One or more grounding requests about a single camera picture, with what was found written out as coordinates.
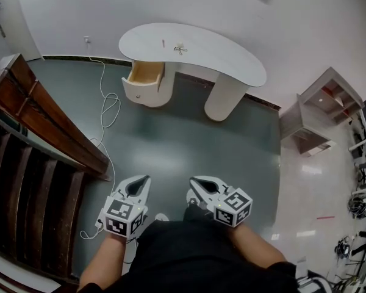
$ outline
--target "green floor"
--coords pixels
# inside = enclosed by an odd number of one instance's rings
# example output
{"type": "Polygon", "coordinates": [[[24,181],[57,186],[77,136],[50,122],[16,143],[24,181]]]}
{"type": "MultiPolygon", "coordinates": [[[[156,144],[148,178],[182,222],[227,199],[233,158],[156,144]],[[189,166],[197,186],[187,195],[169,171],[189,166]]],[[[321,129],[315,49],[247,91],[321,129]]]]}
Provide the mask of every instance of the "green floor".
{"type": "MultiPolygon", "coordinates": [[[[100,138],[102,67],[61,60],[36,60],[29,65],[77,127],[88,138],[100,138]]],[[[121,78],[129,72],[128,67],[106,67],[103,91],[117,93],[122,107],[116,123],[106,130],[104,144],[117,183],[134,175],[151,176],[146,224],[160,212],[170,220],[180,220],[189,177],[210,175],[241,187],[253,198],[247,223],[257,232],[271,227],[279,191],[278,113],[243,99],[224,122],[214,123],[204,113],[211,89],[179,78],[170,102],[161,109],[150,109],[126,98],[121,78]]],[[[112,116],[105,116],[106,123],[112,116]]],[[[111,188],[112,183],[95,181],[85,189],[74,243],[73,273],[77,276],[104,237],[101,233],[85,241],[79,232],[95,233],[95,221],[111,188]]]]}

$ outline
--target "black baseboard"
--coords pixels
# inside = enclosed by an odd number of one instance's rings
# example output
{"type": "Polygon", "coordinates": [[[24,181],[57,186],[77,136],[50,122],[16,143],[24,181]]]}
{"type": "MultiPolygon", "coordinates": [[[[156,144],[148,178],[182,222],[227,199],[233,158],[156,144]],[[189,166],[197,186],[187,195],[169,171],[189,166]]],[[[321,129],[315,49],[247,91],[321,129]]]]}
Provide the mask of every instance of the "black baseboard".
{"type": "MultiPolygon", "coordinates": [[[[69,61],[91,62],[91,60],[87,56],[43,56],[43,58],[45,60],[69,60],[69,61]]],[[[132,66],[131,62],[123,61],[123,60],[107,59],[105,57],[91,57],[91,58],[93,60],[99,60],[105,64],[120,65],[120,66],[127,66],[127,67],[132,66]]],[[[176,73],[176,76],[181,79],[186,79],[186,80],[195,82],[197,84],[201,84],[201,85],[205,85],[205,86],[209,86],[209,87],[214,86],[214,82],[208,81],[206,79],[198,78],[195,76],[191,76],[191,75],[187,75],[187,74],[183,74],[183,73],[176,73]]],[[[251,101],[254,101],[256,103],[259,103],[261,105],[264,105],[264,106],[269,107],[270,109],[273,109],[276,111],[279,111],[281,109],[281,107],[278,105],[275,105],[271,102],[260,99],[256,96],[249,95],[247,93],[244,95],[244,98],[250,99],[251,101]]]]}

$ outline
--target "wooden stair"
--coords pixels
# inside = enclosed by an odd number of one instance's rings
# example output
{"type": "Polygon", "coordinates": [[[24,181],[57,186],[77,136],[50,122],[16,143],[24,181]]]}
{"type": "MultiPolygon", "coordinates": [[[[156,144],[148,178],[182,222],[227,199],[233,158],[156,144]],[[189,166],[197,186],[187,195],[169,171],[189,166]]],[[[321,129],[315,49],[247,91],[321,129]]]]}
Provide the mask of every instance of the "wooden stair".
{"type": "Polygon", "coordinates": [[[71,279],[81,165],[32,142],[0,120],[0,254],[71,279]]]}

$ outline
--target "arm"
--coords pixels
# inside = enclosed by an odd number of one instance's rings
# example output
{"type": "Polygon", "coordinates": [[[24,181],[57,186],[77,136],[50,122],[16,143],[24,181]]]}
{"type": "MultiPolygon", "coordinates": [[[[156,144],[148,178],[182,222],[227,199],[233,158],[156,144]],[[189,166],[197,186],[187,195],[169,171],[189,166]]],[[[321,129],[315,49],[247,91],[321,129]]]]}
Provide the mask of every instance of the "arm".
{"type": "Polygon", "coordinates": [[[122,275],[126,239],[109,233],[98,252],[80,277],[79,290],[96,283],[102,290],[116,282],[122,275]]]}
{"type": "Polygon", "coordinates": [[[247,261],[259,267],[268,268],[276,262],[286,261],[280,251],[244,224],[230,229],[229,238],[247,261]]]}

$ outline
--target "white marker cube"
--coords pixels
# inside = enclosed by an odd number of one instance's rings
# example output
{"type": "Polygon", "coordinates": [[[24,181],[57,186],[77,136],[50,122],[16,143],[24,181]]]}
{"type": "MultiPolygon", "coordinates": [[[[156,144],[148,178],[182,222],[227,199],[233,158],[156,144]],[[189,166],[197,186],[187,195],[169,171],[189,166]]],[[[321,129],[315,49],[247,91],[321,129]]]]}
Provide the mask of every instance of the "white marker cube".
{"type": "Polygon", "coordinates": [[[252,198],[238,188],[214,205],[214,220],[236,227],[246,219],[252,208],[252,198]]]}
{"type": "Polygon", "coordinates": [[[110,233],[130,238],[144,221],[148,208],[131,200],[107,197],[103,207],[104,229],[110,233]]]}

